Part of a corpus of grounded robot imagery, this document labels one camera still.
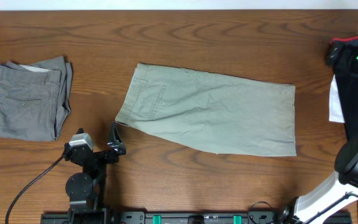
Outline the light khaki shorts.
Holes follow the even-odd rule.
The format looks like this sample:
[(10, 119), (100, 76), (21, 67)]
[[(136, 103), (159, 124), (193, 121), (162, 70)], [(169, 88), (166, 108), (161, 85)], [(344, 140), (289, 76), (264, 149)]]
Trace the light khaki shorts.
[(116, 121), (214, 154), (296, 155), (289, 84), (138, 64)]

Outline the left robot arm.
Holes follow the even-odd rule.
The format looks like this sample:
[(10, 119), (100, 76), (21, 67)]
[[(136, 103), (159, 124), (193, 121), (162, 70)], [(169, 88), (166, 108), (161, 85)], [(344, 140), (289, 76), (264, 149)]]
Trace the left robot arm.
[(80, 167), (66, 183), (70, 199), (69, 223), (114, 223), (114, 212), (104, 205), (107, 165), (119, 162), (126, 154), (126, 147), (118, 133), (117, 124), (111, 123), (106, 151), (93, 151), (94, 141), (80, 128), (65, 144), (63, 158)]

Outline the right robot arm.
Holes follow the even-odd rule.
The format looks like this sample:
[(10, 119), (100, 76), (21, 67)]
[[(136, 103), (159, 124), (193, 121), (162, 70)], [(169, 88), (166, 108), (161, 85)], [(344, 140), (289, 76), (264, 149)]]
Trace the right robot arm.
[(347, 142), (339, 150), (333, 173), (313, 191), (295, 198), (273, 223), (351, 223), (342, 208), (358, 200), (358, 34), (333, 38), (326, 64), (333, 68), (331, 104), (338, 103)]

